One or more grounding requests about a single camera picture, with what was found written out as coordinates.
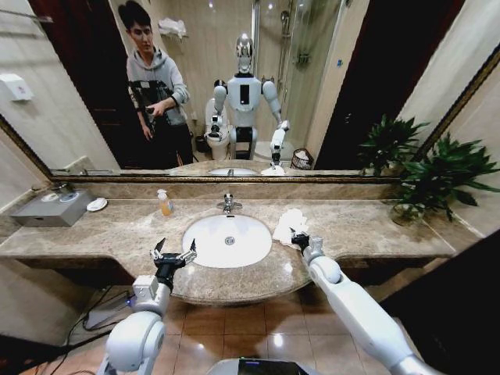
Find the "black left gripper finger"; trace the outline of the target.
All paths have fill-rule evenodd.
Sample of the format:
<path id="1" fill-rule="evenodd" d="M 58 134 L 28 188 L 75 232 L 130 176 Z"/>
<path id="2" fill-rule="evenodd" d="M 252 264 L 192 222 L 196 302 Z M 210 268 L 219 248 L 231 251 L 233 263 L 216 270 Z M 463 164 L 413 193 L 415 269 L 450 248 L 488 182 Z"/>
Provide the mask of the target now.
<path id="1" fill-rule="evenodd" d="M 166 239 L 163 238 L 160 240 L 155 247 L 149 252 L 151 258 L 153 261 L 159 261 L 160 259 L 164 258 L 164 255 L 161 253 L 163 246 L 165 244 Z"/>
<path id="2" fill-rule="evenodd" d="M 180 255 L 177 259 L 183 262 L 185 265 L 191 263 L 197 257 L 195 240 L 192 241 L 189 249 Z"/>

